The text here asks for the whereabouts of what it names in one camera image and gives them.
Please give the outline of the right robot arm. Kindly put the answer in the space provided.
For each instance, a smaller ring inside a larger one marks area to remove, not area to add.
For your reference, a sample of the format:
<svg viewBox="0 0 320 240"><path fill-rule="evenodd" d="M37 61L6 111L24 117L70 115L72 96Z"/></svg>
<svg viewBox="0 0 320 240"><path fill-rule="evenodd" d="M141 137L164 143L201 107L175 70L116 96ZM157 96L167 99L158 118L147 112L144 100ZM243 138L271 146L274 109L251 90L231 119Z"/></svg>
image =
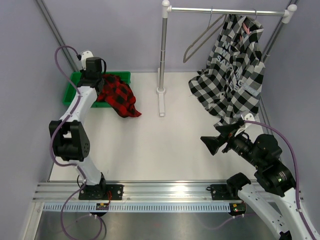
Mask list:
<svg viewBox="0 0 320 240"><path fill-rule="evenodd" d="M260 134L251 141L245 133L249 125L268 128L288 143L278 130L252 120L217 126L219 136L202 136L200 139L212 155L225 146L223 153L232 150L255 167L257 183L270 194L278 209L274 209L241 172L227 179L227 195L248 204L277 240L318 240L320 234L302 207L299 171L295 169L292 173L280 161L283 151L272 134Z"/></svg>

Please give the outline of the red black plaid shirt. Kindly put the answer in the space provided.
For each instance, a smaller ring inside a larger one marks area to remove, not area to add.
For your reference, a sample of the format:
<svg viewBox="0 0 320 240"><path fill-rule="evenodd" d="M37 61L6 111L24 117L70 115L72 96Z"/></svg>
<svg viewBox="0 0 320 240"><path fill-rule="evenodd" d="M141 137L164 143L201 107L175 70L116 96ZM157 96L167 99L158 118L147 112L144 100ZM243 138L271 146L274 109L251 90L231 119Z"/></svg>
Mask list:
<svg viewBox="0 0 320 240"><path fill-rule="evenodd" d="M136 107L136 97L130 86L120 76L103 74L103 88L97 102L109 104L122 118L137 118L142 115Z"/></svg>

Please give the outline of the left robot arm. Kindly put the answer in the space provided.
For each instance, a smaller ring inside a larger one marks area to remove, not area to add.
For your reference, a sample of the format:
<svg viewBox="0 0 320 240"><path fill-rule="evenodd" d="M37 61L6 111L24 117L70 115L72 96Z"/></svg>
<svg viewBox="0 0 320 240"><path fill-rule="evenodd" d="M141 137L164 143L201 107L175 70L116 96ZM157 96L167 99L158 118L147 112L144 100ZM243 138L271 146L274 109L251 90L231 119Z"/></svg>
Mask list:
<svg viewBox="0 0 320 240"><path fill-rule="evenodd" d="M103 89L107 64L89 51L82 53L80 60L82 70L76 94L64 115L49 124L50 155L54 160L61 158L64 167L74 167L81 176L80 200L101 200L108 188L103 173L90 157L91 145L83 121Z"/></svg>

